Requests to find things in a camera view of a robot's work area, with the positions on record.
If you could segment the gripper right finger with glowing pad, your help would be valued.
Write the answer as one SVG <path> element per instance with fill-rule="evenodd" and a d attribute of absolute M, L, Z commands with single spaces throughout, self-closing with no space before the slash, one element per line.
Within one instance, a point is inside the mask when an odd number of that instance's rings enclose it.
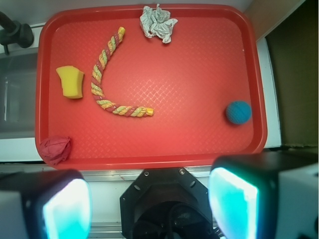
<path fill-rule="evenodd" d="M 298 151 L 221 156 L 211 167 L 208 198 L 228 239 L 316 239 L 319 156 Z"/>

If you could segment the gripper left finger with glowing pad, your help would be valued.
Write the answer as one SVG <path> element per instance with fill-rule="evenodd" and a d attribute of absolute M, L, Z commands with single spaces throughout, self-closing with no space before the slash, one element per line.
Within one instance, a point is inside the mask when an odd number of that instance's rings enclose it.
<path fill-rule="evenodd" d="M 2 239 L 86 239 L 90 186 L 77 170 L 1 173 Z"/>

